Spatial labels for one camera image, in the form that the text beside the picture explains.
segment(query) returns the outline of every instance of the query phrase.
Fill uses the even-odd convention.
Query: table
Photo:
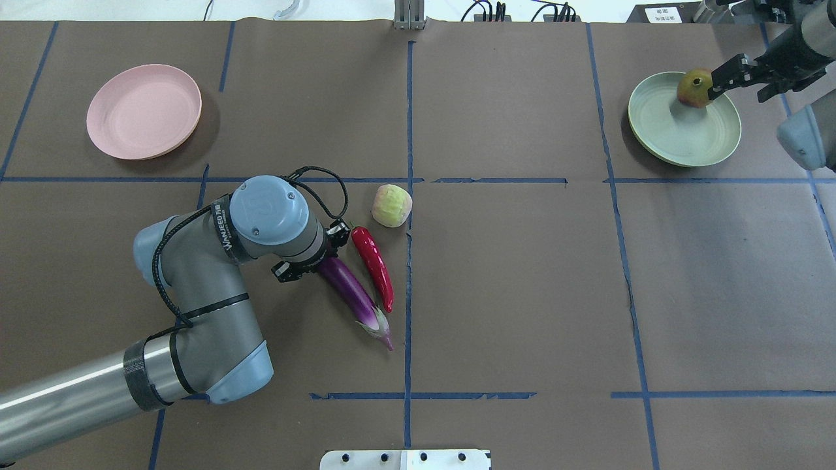
[[[830,468],[836,178],[795,166],[774,130],[836,82],[762,105],[733,90],[741,145],[701,169],[656,160],[625,118],[644,77],[778,33],[4,23],[0,390],[170,326],[134,235],[258,174],[350,178],[347,219],[372,229],[396,296],[388,353],[321,279],[280,285],[259,259],[243,271],[276,371],[264,389],[15,468],[316,468],[327,450],[404,447],[486,448],[495,468]],[[87,106],[147,63],[189,73],[203,116],[170,155],[117,161]],[[412,192],[408,226],[371,220],[384,183]]]

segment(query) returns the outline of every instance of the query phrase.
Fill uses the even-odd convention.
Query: pink plate
[[[87,133],[110,156],[146,160],[186,141],[201,106],[201,91],[189,74],[170,65],[140,65],[96,93],[87,109]]]

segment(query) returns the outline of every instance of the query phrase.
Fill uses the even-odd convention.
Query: wire
[[[540,12],[542,12],[544,9],[549,8],[549,7],[554,7],[554,17],[557,18],[558,17],[558,5],[557,5],[557,3],[546,3],[545,5],[540,7],[539,10],[537,10],[537,12],[534,14],[534,16],[531,17],[530,23],[534,23],[534,20],[537,19],[537,15],[539,15]]]
[[[543,0],[533,0],[537,3],[544,3],[542,7],[534,14],[531,18],[531,23],[537,19],[537,15],[540,14],[545,8],[554,7],[554,15],[552,16],[552,23],[573,23],[575,19],[578,17],[578,12],[571,6],[569,6],[569,2],[566,3],[553,3],[553,2],[545,2]]]
[[[154,257],[151,259],[151,276],[154,278],[154,287],[157,288],[157,292],[160,294],[162,301],[166,303],[166,307],[176,316],[185,326],[186,328],[191,328],[194,324],[183,315],[183,312],[180,311],[180,308],[174,305],[174,302],[171,301],[171,298],[168,296],[166,292],[166,286],[163,285],[160,279],[160,255],[162,255],[163,248],[166,247],[166,244],[171,240],[174,235],[179,232],[183,227],[186,225],[194,222],[197,220],[198,217],[202,216],[203,214],[209,212],[212,209],[212,206],[203,207],[201,210],[191,214],[189,217],[183,219],[183,222],[178,223],[174,228],[172,228],[163,238],[160,240],[160,243],[157,245],[156,250],[154,250]]]
[[[203,12],[203,21],[206,21],[206,19],[209,18],[209,8],[212,6],[214,2],[215,0],[209,0],[209,3],[206,6],[206,11]]]
[[[485,21],[485,20],[486,20],[486,19],[485,19],[485,15],[487,14],[487,10],[485,9],[485,5],[482,5],[483,3],[487,3],[487,5],[488,5],[489,7],[491,6],[491,3],[490,3],[490,2],[488,2],[487,0],[474,0],[473,4],[472,4],[472,5],[471,5],[471,6],[470,6],[467,10],[465,10],[465,14],[463,14],[463,15],[461,16],[461,20],[460,20],[460,21],[464,21],[464,20],[465,20],[465,18],[467,18],[467,14],[468,14],[468,13],[469,13],[469,12],[470,12],[473,8],[475,8],[475,7],[476,7],[476,5],[479,5],[480,7],[482,7],[482,21]],[[493,16],[493,7],[491,7],[491,16]]]
[[[323,202],[322,198],[319,197],[319,194],[317,194],[316,191],[311,189],[310,186],[306,185],[301,181],[297,181],[297,179],[299,179],[301,175],[307,173],[308,171],[321,171],[327,175],[333,176],[334,179],[337,180],[337,182],[339,183],[339,187],[341,187],[343,190],[343,198],[345,200],[345,202],[343,203],[343,210],[339,212],[339,215],[335,216],[333,213],[331,213],[331,211],[325,205],[325,202]],[[282,179],[290,183],[291,186],[301,187],[306,192],[308,192],[308,194],[310,194],[311,197],[313,197],[313,199],[316,199],[316,202],[319,203],[319,205],[325,211],[325,214],[328,215],[328,217],[333,218],[334,220],[343,218],[345,212],[349,210],[349,190],[346,189],[343,178],[340,178],[338,174],[334,173],[333,171],[327,168],[323,168],[321,166],[303,166],[302,168],[299,168],[298,170],[291,173],[290,176],[282,176]]]
[[[334,179],[337,180],[337,182],[339,183],[339,186],[343,190],[343,197],[344,197],[343,210],[339,212],[339,215],[335,216],[333,213],[331,213],[331,211],[325,205],[325,202],[323,202],[322,198],[319,197],[319,194],[317,194],[308,185],[302,183],[301,181],[296,181],[301,175],[305,174],[308,171],[321,171],[323,173],[326,173],[328,175],[333,176]],[[334,220],[341,219],[345,215],[345,212],[349,209],[349,191],[345,187],[345,182],[343,181],[342,178],[339,177],[339,175],[337,175],[336,173],[334,173],[331,170],[328,170],[326,168],[322,168],[321,166],[303,166],[302,168],[299,168],[298,170],[294,171],[290,176],[280,176],[280,177],[282,179],[284,179],[285,181],[287,181],[291,186],[298,186],[298,187],[301,187],[302,189],[304,189],[305,191],[307,191],[308,194],[310,194],[313,197],[313,199],[316,199],[316,202],[319,203],[319,205],[323,208],[323,210],[328,215],[328,217],[331,217]],[[156,287],[157,293],[160,294],[160,298],[166,304],[166,307],[168,307],[168,309],[171,310],[171,312],[174,314],[174,316],[176,316],[177,319],[182,322],[182,324],[173,326],[173,327],[171,327],[167,330],[163,330],[163,331],[151,336],[150,339],[159,338],[160,336],[167,335],[171,332],[174,332],[174,331],[177,331],[177,330],[182,330],[184,328],[191,328],[191,327],[194,326],[194,324],[191,322],[191,320],[189,320],[183,314],[183,312],[180,310],[180,308],[177,307],[174,304],[174,302],[171,301],[171,297],[169,297],[168,293],[166,292],[166,286],[162,283],[162,279],[160,277],[160,256],[162,255],[163,248],[166,247],[168,242],[180,230],[182,230],[183,227],[185,227],[186,225],[194,222],[200,216],[209,212],[211,209],[212,209],[212,205],[210,204],[206,207],[203,207],[201,210],[196,211],[195,213],[191,214],[189,217],[186,217],[185,219],[183,219],[182,222],[175,225],[174,228],[172,228],[169,232],[167,232],[163,236],[163,238],[160,240],[160,243],[157,244],[157,248],[154,250],[154,256],[153,256],[153,258],[151,258],[151,276],[154,278],[154,287]]]

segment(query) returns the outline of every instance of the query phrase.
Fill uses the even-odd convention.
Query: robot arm
[[[730,89],[766,84],[757,92],[763,103],[789,90],[801,91],[824,76],[836,59],[836,0],[824,0],[799,23],[778,36],[754,61],[738,54],[711,74],[713,100]]]
[[[778,36],[754,61],[738,54],[711,74],[708,97],[730,89],[765,84],[758,90],[763,103],[790,90],[801,91],[822,78],[836,59],[836,0],[823,0],[799,23]],[[787,119],[778,127],[778,141],[805,170],[836,171],[836,90]]]
[[[299,278],[346,243],[349,228],[336,218],[326,231],[296,188],[256,176],[208,208],[140,231],[137,267],[154,284],[152,259],[163,246],[158,279],[176,290],[191,327],[1,394],[0,467],[194,393],[220,404],[266,385],[273,366],[239,265],[276,254],[279,280]]]

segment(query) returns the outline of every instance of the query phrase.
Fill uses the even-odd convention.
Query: purple eggplant
[[[322,274],[322,277],[337,290],[339,296],[354,312],[357,323],[363,327],[363,330],[386,345],[390,351],[395,350],[392,346],[389,321],[380,308],[372,302],[371,297],[351,273],[349,267],[337,258],[328,257],[319,264],[317,272]]]

